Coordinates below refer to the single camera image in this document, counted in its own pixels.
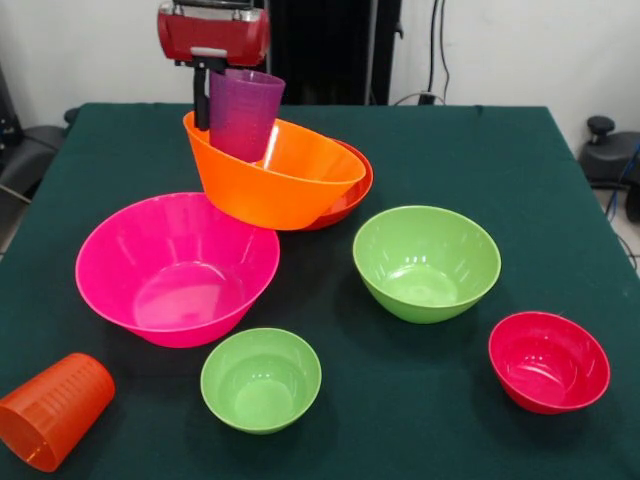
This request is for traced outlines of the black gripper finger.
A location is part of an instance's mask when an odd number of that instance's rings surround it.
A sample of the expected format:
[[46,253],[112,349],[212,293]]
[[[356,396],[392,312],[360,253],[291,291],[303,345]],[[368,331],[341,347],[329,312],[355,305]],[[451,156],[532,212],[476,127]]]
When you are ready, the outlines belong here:
[[211,71],[223,73],[225,59],[218,57],[195,57],[193,76],[194,123],[199,130],[209,129],[210,100],[206,93],[206,82]]

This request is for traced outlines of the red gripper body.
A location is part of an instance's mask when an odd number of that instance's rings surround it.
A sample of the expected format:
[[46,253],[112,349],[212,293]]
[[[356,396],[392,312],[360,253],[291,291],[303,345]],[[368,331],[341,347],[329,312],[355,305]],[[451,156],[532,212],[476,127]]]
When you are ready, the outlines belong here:
[[253,67],[264,60],[270,42],[268,14],[251,2],[164,2],[157,31],[165,56],[185,64],[218,57]]

